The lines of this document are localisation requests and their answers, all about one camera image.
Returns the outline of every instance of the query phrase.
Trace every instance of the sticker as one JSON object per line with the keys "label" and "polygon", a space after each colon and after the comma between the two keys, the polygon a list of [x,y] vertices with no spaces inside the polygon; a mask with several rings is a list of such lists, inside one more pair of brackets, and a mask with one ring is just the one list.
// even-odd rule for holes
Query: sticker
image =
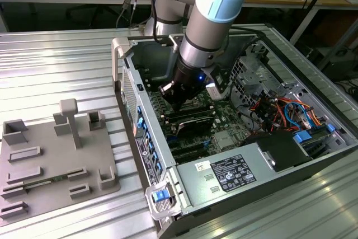
{"label": "sticker", "polygon": [[210,168],[210,161],[198,162],[195,164],[195,167],[198,172]]}
{"label": "sticker", "polygon": [[214,162],[211,164],[211,168],[220,186],[227,193],[256,181],[255,176],[241,154]]}

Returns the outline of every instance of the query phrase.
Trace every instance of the robotic arm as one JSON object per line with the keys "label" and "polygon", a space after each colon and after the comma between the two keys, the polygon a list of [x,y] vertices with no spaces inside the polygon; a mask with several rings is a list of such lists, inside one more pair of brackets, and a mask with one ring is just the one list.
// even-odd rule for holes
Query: robotic arm
{"label": "robotic arm", "polygon": [[[167,35],[179,32],[180,28],[164,26],[180,24],[178,18],[182,18],[181,12],[185,13],[189,5],[194,5],[179,48],[173,78],[159,88],[163,98],[172,104],[174,110],[179,110],[187,99],[194,98],[205,88],[215,100],[225,96],[228,81],[220,74],[214,58],[240,13],[243,1],[160,0],[156,3],[156,8],[167,11],[158,13],[160,27],[156,27],[156,30],[169,29],[166,33],[159,33]],[[153,26],[152,19],[148,21],[147,27],[150,24]],[[153,32],[146,31],[146,34],[152,35]]]}

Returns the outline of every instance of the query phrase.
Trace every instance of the metal bracket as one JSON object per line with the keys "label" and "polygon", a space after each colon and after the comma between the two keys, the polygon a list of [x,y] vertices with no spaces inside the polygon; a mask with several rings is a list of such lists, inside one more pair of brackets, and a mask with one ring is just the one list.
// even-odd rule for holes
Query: metal bracket
{"label": "metal bracket", "polygon": [[[153,193],[163,189],[167,189],[173,199],[170,204],[168,200],[155,203],[152,198]],[[150,214],[152,215],[152,218],[156,221],[162,218],[178,215],[181,212],[180,202],[175,197],[175,192],[172,189],[172,185],[169,183],[168,176],[166,176],[164,180],[159,182],[158,184],[147,187],[147,189],[145,190],[145,198],[147,199],[147,203],[149,205]]]}
{"label": "metal bracket", "polygon": [[114,82],[118,81],[118,58],[127,57],[131,51],[131,48],[132,45],[128,38],[115,38],[112,40],[112,78]]}

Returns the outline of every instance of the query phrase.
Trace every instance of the warning label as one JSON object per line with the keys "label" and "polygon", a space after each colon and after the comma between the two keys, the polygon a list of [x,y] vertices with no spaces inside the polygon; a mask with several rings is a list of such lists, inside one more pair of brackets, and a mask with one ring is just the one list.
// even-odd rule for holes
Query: warning label
{"label": "warning label", "polygon": [[256,181],[241,154],[211,163],[216,178],[225,192]]}

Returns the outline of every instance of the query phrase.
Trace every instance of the blue latch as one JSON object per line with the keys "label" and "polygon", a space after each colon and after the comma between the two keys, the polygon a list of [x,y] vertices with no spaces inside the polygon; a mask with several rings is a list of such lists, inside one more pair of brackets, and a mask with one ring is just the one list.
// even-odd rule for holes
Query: blue latch
{"label": "blue latch", "polygon": [[138,128],[142,128],[142,126],[143,126],[143,118],[142,117],[139,118],[138,122],[136,123],[136,126]]}
{"label": "blue latch", "polygon": [[333,124],[328,123],[327,124],[327,129],[328,131],[330,131],[331,133],[333,133],[336,130],[336,127],[333,126]]}
{"label": "blue latch", "polygon": [[159,162],[157,162],[157,169],[158,169],[158,171],[162,170],[162,166],[161,166],[161,164]]}
{"label": "blue latch", "polygon": [[154,150],[154,145],[152,142],[149,142],[149,152],[152,154]]}
{"label": "blue latch", "polygon": [[306,141],[308,139],[311,139],[312,137],[307,131],[301,131],[297,132],[296,135],[293,137],[298,143],[302,143],[303,141]]}
{"label": "blue latch", "polygon": [[159,190],[159,191],[156,191],[155,193],[153,193],[153,199],[154,199],[155,203],[157,203],[159,201],[164,201],[169,198],[170,198],[169,191],[166,189]]}

